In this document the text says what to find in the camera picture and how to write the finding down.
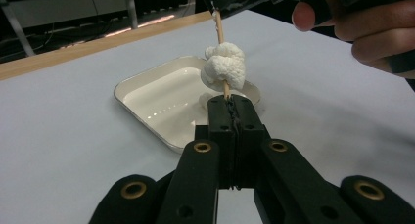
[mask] wooden skewer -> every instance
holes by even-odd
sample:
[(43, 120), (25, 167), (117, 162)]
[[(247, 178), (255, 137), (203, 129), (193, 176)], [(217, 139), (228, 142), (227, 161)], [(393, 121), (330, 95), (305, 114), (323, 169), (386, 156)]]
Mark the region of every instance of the wooden skewer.
[[(216, 16), (215, 21), (216, 21), (217, 38), (219, 39), (219, 44), (222, 44), (224, 42), (223, 30), (222, 30), (222, 18), (220, 17), (220, 12), (218, 10), (215, 10), (214, 12)], [(225, 99), (229, 99), (231, 96), (229, 84), (226, 80), (223, 80), (223, 96), (225, 97)]]

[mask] white table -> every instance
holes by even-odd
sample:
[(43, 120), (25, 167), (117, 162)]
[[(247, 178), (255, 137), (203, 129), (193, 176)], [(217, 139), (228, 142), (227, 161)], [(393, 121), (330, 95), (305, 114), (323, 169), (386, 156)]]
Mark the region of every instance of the white table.
[[(350, 45), (244, 12), (223, 21), (274, 138), (329, 182), (361, 174), (415, 204), (415, 94)], [(114, 98), (123, 79), (217, 42), (207, 21), (0, 81), (0, 223), (86, 223), (111, 185), (156, 180), (180, 155)], [(253, 191), (221, 192), (218, 223), (259, 223)]]

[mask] white cotton ball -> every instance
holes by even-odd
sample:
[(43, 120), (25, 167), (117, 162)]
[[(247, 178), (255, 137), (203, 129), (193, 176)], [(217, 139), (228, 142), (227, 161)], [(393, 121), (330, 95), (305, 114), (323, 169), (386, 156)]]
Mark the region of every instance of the white cotton ball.
[(217, 47), (207, 47), (207, 62), (201, 72), (204, 85), (223, 91), (223, 80), (231, 89), (242, 89), (245, 82), (245, 54), (236, 45), (224, 42)]
[(202, 108), (206, 110), (208, 109), (208, 101), (211, 98), (213, 98), (213, 95), (211, 95), (210, 93), (204, 93), (201, 96), (199, 96), (199, 104), (202, 106)]

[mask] floor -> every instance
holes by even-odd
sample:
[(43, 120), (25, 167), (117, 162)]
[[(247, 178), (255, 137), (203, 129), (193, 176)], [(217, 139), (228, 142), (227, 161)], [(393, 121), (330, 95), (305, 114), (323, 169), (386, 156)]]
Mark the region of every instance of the floor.
[[(174, 20), (195, 13), (195, 0), (188, 0), (187, 5), (179, 8), (152, 11), (138, 18), (139, 27), (148, 24)], [(114, 18), (108, 21), (99, 21), (82, 24), (77, 27), (55, 29), (50, 24), (50, 29), (41, 34), (31, 34), (27, 37), (36, 54), (42, 54), (58, 49), (88, 42), (95, 39), (105, 39), (107, 36), (117, 35), (130, 29), (128, 17)], [(26, 54), (16, 37), (0, 41), (0, 64), (25, 58)]]

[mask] rectangular white dish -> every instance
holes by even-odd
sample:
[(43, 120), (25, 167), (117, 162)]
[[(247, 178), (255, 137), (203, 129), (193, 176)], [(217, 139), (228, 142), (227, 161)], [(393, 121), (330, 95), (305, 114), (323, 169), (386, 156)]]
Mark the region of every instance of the rectangular white dish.
[[(199, 104), (204, 93), (223, 95), (201, 81), (206, 60), (180, 57), (121, 81), (115, 97), (172, 150), (181, 153), (194, 140), (196, 125), (208, 124), (208, 111)], [(231, 91), (260, 100), (256, 86), (245, 81), (241, 91)]]

